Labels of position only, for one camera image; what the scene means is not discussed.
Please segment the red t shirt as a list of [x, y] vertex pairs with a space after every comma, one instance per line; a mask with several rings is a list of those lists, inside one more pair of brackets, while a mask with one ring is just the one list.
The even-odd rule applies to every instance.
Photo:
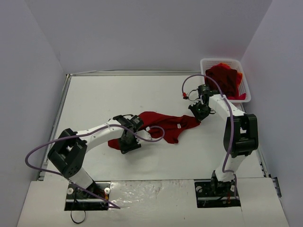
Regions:
[[125, 118], [124, 115], [115, 116], [113, 119], [123, 123], [124, 120], [129, 120], [134, 123], [136, 129], [146, 130], [153, 139], [158, 139], [161, 136], [169, 144], [177, 144], [179, 135], [187, 130], [200, 125], [200, 122], [195, 117], [183, 115], [181, 117], [169, 116], [157, 112], [142, 112], [139, 115], [129, 115], [130, 118]]

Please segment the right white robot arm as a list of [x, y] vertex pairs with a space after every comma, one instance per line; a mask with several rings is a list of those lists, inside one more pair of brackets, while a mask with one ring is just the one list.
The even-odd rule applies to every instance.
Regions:
[[258, 148], [258, 121], [206, 84], [197, 88], [198, 99], [188, 108], [199, 122], [215, 112], [226, 121], [223, 146], [226, 155], [213, 171], [210, 190], [215, 195], [236, 186], [236, 172], [243, 160]]

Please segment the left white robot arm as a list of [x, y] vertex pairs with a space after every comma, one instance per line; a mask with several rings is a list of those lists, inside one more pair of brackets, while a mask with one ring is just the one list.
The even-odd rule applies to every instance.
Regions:
[[83, 197], [89, 198], [94, 195], [98, 186], [82, 167], [86, 153], [110, 140], [114, 141], [114, 145], [122, 154], [138, 149], [143, 140], [135, 137], [132, 132], [144, 139], [151, 138], [147, 131], [139, 130], [142, 125], [143, 121], [137, 115], [130, 119], [119, 115], [88, 130], [76, 132], [65, 129], [59, 136], [60, 139], [81, 134], [85, 136], [54, 143], [48, 153], [48, 159], [64, 178], [79, 186], [78, 192]]

